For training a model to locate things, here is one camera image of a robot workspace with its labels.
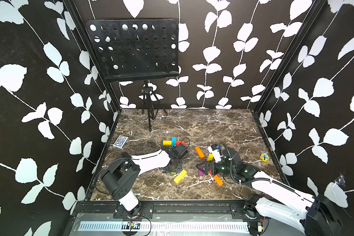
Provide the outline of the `red-orange block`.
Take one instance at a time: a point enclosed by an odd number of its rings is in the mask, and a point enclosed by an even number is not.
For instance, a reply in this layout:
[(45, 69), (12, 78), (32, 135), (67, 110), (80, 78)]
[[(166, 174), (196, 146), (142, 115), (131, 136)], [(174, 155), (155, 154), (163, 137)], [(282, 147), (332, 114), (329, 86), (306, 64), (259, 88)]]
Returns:
[(176, 145), (177, 146), (180, 145), (180, 144), (185, 145), (185, 141), (176, 141)]

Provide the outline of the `teal block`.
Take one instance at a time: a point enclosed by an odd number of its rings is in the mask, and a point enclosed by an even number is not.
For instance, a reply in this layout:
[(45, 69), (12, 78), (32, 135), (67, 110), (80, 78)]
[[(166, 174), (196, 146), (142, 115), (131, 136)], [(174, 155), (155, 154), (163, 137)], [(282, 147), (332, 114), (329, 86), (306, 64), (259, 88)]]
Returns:
[(172, 137), (172, 145), (171, 147), (175, 147), (177, 145), (177, 138), (176, 137)]

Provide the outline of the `long yellow block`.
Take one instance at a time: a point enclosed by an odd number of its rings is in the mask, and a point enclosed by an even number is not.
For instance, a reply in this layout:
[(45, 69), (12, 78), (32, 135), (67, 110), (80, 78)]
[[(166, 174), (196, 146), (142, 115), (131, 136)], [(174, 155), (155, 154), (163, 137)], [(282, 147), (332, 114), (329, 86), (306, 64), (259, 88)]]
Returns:
[(175, 182), (176, 184), (178, 184), (186, 175), (187, 175), (187, 171), (186, 171), (186, 170), (182, 170), (182, 171), (174, 178), (174, 182)]

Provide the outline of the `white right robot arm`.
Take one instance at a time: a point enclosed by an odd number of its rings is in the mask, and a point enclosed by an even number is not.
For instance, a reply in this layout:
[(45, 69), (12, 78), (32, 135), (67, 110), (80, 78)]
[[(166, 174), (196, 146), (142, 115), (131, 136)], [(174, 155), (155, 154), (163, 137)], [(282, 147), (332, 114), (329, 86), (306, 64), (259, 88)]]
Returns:
[(260, 169), (245, 164), (240, 154), (224, 143), (209, 147), (213, 160), (197, 164), (205, 175), (216, 178), (229, 175), (234, 183), (248, 186), (271, 197), (253, 195), (246, 200), (243, 212), (249, 219), (258, 215), (287, 224), (307, 236), (338, 236), (343, 223), (324, 195), (311, 195), (270, 177)]

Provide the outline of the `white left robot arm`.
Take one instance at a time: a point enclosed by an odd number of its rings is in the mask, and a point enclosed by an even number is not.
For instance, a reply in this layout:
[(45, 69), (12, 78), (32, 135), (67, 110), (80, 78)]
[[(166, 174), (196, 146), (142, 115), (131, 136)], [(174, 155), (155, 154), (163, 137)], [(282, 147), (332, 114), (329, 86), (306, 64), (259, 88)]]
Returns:
[(142, 214), (142, 205), (132, 191), (138, 176), (154, 169), (179, 174), (182, 171), (183, 157), (187, 153), (187, 147), (183, 143), (144, 155), (131, 156), (123, 152), (103, 168), (99, 176), (112, 199), (119, 201), (127, 217), (133, 220)]

